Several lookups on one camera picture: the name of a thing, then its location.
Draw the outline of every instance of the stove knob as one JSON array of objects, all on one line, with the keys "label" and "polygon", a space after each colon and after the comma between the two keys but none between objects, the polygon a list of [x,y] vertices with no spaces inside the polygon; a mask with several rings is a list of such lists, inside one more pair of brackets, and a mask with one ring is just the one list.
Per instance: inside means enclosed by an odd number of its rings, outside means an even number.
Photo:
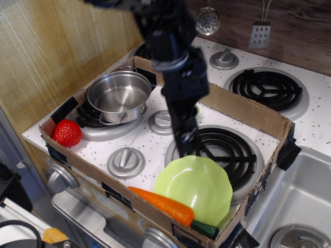
[{"label": "stove knob", "polygon": [[142,248],[178,248],[178,246],[161,231],[148,227]]},{"label": "stove knob", "polygon": [[130,179],[142,172],[145,159],[141,152],[125,147],[114,152],[108,159],[108,170],[116,178]]},{"label": "stove knob", "polygon": [[231,70],[239,64],[239,59],[231,53],[230,49],[225,49],[223,52],[215,53],[210,57],[210,65],[217,70]]},{"label": "stove knob", "polygon": [[171,135],[171,116],[168,110],[161,110],[154,113],[149,119],[149,128],[158,135]]},{"label": "stove knob", "polygon": [[68,187],[71,190],[78,188],[78,183],[75,178],[62,166],[53,163],[51,164],[51,173],[48,180],[48,188],[54,193],[65,191]]}]

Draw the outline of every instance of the green plate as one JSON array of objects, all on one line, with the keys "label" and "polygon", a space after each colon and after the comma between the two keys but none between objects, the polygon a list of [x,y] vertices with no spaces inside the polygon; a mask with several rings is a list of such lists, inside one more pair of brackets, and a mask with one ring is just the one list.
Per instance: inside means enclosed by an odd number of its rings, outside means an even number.
[{"label": "green plate", "polygon": [[158,176],[154,193],[194,211],[194,219],[217,226],[230,210],[232,187],[225,170],[209,158],[186,156]]}]

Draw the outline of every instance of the stainless steel sink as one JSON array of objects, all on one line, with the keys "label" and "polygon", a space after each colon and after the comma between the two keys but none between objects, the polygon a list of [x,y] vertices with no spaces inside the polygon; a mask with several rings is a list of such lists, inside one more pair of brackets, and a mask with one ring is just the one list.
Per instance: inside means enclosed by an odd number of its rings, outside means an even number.
[{"label": "stainless steel sink", "polygon": [[331,247],[331,157],[301,148],[286,172],[275,167],[245,218],[259,247]]}]

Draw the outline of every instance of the red strawberry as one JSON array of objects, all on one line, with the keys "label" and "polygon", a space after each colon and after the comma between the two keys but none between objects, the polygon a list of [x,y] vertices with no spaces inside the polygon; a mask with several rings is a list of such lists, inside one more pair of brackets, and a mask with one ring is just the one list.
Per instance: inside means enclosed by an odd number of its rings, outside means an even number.
[{"label": "red strawberry", "polygon": [[77,123],[64,119],[56,125],[52,138],[60,145],[69,147],[77,145],[82,136],[82,130]]}]

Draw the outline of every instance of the cardboard tray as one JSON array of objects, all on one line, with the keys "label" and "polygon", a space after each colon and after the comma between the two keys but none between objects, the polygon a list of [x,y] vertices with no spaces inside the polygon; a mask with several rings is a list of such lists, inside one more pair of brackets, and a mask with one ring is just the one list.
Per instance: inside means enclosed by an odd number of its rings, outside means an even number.
[{"label": "cardboard tray", "polygon": [[[152,72],[156,76],[157,83],[164,84],[162,74],[155,72],[151,67],[150,61],[147,59],[132,57],[113,71],[117,71],[122,66],[135,66]],[[265,188],[266,179],[271,173],[272,168],[278,165],[280,161],[285,161],[285,164],[291,164],[291,161],[294,160],[293,158],[286,158],[288,152],[286,152],[286,149],[282,149],[286,144],[294,143],[292,139],[294,125],[287,118],[262,104],[233,94],[214,84],[209,84],[209,86],[210,94],[201,100],[202,103],[280,140],[273,156],[268,161],[259,179],[251,188],[250,193],[244,199],[244,202],[241,204],[234,218],[228,223],[227,227],[222,230],[216,240],[210,240],[193,229],[176,222],[170,216],[130,191],[116,179],[110,177],[97,167],[84,161],[68,148],[59,145],[51,139],[56,124],[64,119],[72,110],[87,101],[86,95],[88,87],[80,90],[66,101],[50,119],[39,127],[39,129],[54,159],[61,161],[69,168],[76,168],[97,181],[100,185],[106,185],[108,191],[116,192],[116,194],[112,194],[115,199],[125,204],[130,211],[135,211],[148,219],[149,222],[155,223],[157,228],[161,231],[168,235],[172,234],[171,238],[175,240],[178,246],[185,244],[184,246],[190,247],[220,247],[222,244],[225,244],[225,241],[228,243],[229,239],[234,239],[236,236],[232,232],[235,231],[236,228],[238,229],[241,220],[247,215],[258,193]]]}]

